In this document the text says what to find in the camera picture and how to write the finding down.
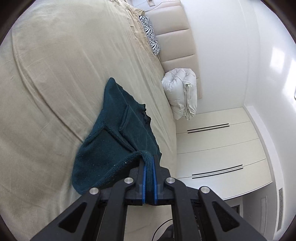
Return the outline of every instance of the black cable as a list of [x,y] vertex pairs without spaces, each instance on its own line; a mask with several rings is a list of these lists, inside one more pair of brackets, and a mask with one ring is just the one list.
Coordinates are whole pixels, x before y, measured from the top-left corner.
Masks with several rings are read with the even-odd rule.
[[[168,221],[171,221],[171,220],[173,220],[173,219],[171,218],[171,219],[165,221],[162,225],[166,224]],[[153,237],[152,237],[151,241],[153,241],[154,236],[156,235],[156,232],[162,227],[162,225],[160,225],[160,226],[157,228],[157,230],[156,230],[155,233],[153,234]]]

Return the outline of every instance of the zebra print pillow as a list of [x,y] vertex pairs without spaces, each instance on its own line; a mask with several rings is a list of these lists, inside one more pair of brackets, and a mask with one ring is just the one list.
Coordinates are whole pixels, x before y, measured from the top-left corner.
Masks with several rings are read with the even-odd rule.
[[157,41],[157,38],[154,34],[154,30],[152,28],[152,25],[150,23],[150,19],[147,16],[139,16],[139,20],[141,21],[144,30],[147,34],[148,40],[150,42],[150,45],[152,47],[154,55],[158,55],[160,51],[160,47]]

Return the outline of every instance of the mattress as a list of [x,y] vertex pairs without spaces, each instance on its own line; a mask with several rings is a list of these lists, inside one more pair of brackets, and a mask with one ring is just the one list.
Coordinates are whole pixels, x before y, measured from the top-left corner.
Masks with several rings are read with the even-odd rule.
[[[162,152],[176,166],[176,128],[161,63],[120,0],[36,0],[0,46],[0,214],[27,241],[78,197],[76,152],[102,109],[110,77],[145,103]],[[125,240],[150,241],[170,206],[129,207]]]

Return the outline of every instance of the silver screw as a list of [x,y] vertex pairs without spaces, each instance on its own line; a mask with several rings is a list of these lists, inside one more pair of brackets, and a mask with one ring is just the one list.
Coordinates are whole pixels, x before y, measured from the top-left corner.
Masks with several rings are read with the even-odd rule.
[[206,186],[201,187],[200,190],[201,190],[202,193],[209,193],[210,192],[210,189],[208,187],[206,187]]
[[126,179],[124,179],[124,182],[127,184],[131,184],[133,182],[133,179],[131,177],[127,177]]
[[176,180],[175,180],[173,177],[168,177],[168,178],[166,179],[166,181],[167,181],[167,183],[172,184],[172,183],[174,183]]
[[97,188],[91,188],[89,190],[89,193],[92,194],[92,195],[97,194],[98,192],[99,192],[99,190]]

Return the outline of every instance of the white wall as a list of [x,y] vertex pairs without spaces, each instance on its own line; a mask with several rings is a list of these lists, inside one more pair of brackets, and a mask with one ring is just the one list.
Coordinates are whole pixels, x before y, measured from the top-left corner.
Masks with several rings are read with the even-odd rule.
[[244,104],[259,114],[280,160],[285,185],[283,233],[296,214],[296,44],[261,1],[248,1],[255,10],[260,37],[259,47],[255,42],[249,46],[249,58],[259,60],[259,68],[249,70],[254,77],[248,80]]
[[238,0],[181,0],[197,45],[203,98],[198,113],[242,107],[248,44]]

